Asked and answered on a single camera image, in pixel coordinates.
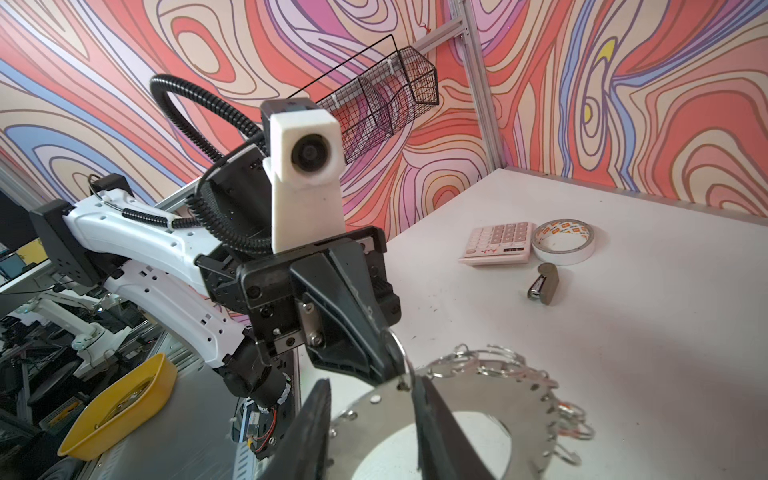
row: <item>camera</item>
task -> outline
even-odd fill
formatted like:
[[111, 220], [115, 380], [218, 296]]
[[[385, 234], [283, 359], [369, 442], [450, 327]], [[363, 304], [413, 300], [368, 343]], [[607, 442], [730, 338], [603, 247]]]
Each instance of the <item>camera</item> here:
[[328, 161], [329, 146], [322, 135], [304, 135], [293, 145], [291, 163], [305, 172], [316, 172]]
[[308, 98], [261, 104], [270, 156], [274, 253], [346, 232], [339, 177], [344, 171], [341, 126]]

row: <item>yellow bowl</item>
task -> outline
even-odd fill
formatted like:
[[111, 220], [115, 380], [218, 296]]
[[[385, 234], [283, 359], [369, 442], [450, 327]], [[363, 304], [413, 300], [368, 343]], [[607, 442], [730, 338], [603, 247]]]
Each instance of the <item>yellow bowl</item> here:
[[[164, 353], [147, 359], [91, 401], [59, 446], [58, 454], [89, 461], [106, 452], [163, 408], [176, 375], [176, 366]], [[147, 382], [138, 398], [118, 411], [118, 405]]]

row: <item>white tabletop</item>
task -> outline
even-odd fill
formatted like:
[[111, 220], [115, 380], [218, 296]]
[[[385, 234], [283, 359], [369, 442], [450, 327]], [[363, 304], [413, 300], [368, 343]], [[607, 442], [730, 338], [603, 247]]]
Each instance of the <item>white tabletop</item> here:
[[[473, 227], [557, 218], [592, 225], [597, 249], [559, 267], [550, 306], [525, 296], [533, 255], [456, 261]], [[562, 441], [584, 464], [554, 460], [546, 478], [765, 478], [768, 228], [497, 170], [388, 249], [403, 312], [394, 331], [414, 365], [500, 343], [587, 411], [596, 438]], [[303, 370], [303, 394], [317, 376], [328, 375]], [[367, 390], [338, 376], [332, 388], [334, 412]]]

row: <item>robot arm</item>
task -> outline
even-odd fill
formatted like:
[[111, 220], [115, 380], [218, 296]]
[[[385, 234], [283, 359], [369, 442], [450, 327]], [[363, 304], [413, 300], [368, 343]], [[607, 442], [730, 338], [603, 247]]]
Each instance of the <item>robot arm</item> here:
[[[114, 174], [75, 205], [55, 200], [31, 213], [61, 273], [136, 303], [234, 395], [264, 406], [284, 384], [271, 359], [302, 343], [316, 366], [375, 385], [402, 372], [397, 346], [382, 335], [400, 317], [386, 282], [383, 232], [345, 233], [339, 124], [293, 103], [272, 103], [265, 116], [272, 157], [248, 145], [207, 179], [215, 207], [234, 225], [271, 229], [272, 254], [239, 251], [210, 225], [172, 228], [176, 215], [135, 200]], [[248, 314], [251, 329], [204, 297]]]

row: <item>double-sided tape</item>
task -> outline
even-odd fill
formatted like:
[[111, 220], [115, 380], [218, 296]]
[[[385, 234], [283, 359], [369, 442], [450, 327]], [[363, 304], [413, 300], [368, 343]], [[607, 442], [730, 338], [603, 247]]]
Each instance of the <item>double-sided tape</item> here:
[[534, 231], [531, 245], [536, 256], [544, 262], [573, 265], [594, 253], [594, 230], [579, 220], [553, 220]]

